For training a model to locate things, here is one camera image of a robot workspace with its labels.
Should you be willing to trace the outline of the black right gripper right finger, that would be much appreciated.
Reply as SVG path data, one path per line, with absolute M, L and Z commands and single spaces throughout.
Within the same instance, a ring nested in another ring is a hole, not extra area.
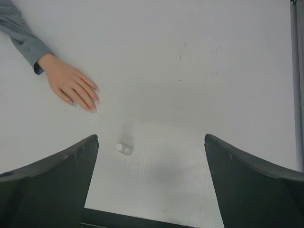
M 206 134 L 205 152 L 226 228 L 302 228 L 304 174 Z

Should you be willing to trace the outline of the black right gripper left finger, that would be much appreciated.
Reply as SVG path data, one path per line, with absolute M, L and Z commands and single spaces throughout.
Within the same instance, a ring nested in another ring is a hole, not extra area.
M 77 228 L 98 155 L 93 134 L 60 152 L 0 175 L 2 228 Z

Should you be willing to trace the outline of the mannequin hand with pink nails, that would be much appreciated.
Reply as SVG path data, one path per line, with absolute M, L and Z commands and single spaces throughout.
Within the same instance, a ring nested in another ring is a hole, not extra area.
M 47 75 L 53 92 L 70 105 L 79 105 L 90 113 L 97 113 L 100 104 L 96 91 L 99 88 L 81 71 L 52 54 L 37 61 Z

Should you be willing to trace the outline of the clear nail polish bottle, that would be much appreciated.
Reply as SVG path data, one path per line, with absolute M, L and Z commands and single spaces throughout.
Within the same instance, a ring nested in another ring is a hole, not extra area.
M 124 142 L 118 142 L 115 146 L 115 149 L 119 151 L 120 153 L 130 156 L 133 152 L 133 147 L 129 146 L 128 144 Z

